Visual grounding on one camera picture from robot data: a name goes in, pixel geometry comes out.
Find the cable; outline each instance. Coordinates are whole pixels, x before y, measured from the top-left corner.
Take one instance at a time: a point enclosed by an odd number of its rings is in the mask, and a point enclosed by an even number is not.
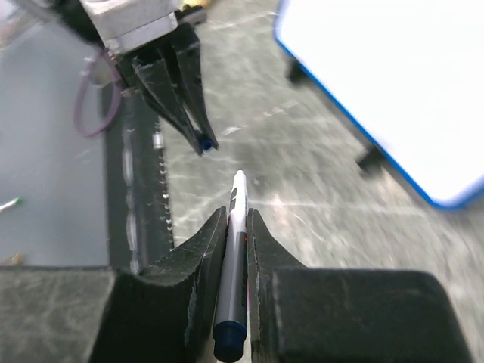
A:
[[[94,68],[96,67],[96,65],[99,63],[101,59],[107,63],[111,71],[111,75],[113,77],[113,81],[112,81],[113,98],[111,100],[109,111],[107,112],[107,115],[105,116],[101,124],[101,127],[93,132],[87,132],[82,127],[82,106],[84,105],[85,95],[88,91],[92,72],[94,71]],[[101,49],[96,55],[96,58],[94,59],[94,61],[90,62],[85,70],[84,79],[82,80],[81,86],[79,87],[79,91],[76,97],[76,105],[74,106],[74,126],[76,127],[78,133],[84,136],[85,138],[95,137],[105,132],[111,126],[111,123],[113,122],[114,117],[116,116],[117,111],[119,109],[119,106],[121,105],[121,97],[122,97],[121,88],[117,84],[117,81],[120,78],[121,77],[117,69],[113,65],[109,57],[109,54],[105,49]]]

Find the blue pen cap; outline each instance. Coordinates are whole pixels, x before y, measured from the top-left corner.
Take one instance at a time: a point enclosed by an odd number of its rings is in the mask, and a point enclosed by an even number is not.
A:
[[[213,355],[224,363],[234,363],[244,354],[247,328],[237,321],[223,321],[213,328]]]
[[[195,136],[197,136],[198,142],[200,142],[203,151],[208,151],[212,148],[212,140],[210,140],[208,136],[202,134],[200,130],[195,130]]]

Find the white pen barrel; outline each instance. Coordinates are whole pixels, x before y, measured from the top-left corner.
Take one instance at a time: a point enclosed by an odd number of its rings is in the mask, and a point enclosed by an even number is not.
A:
[[[234,362],[242,358],[247,337],[247,181],[242,170],[234,177],[228,214],[213,337],[215,357]]]

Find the concrete floor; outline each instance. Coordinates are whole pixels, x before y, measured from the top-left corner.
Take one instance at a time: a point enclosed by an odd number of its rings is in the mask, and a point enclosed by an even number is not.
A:
[[[389,174],[363,181],[354,162],[363,146],[344,116],[314,87],[293,89],[284,78],[287,64],[271,34],[277,5],[218,0],[198,30],[220,149],[199,158],[165,128],[176,243],[228,205],[243,168],[250,207],[306,265],[436,275],[476,361],[484,361],[483,201],[449,215],[415,200]]]

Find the pen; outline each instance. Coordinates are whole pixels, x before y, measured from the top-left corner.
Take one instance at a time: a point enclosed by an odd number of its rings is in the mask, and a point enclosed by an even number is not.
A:
[[[10,202],[0,205],[0,213],[4,212],[7,209],[10,209],[13,206],[18,206],[20,204],[22,204],[22,198],[12,199]]]
[[[235,174],[230,199],[213,327],[214,356],[224,363],[242,358],[247,337],[247,180],[242,169]]]

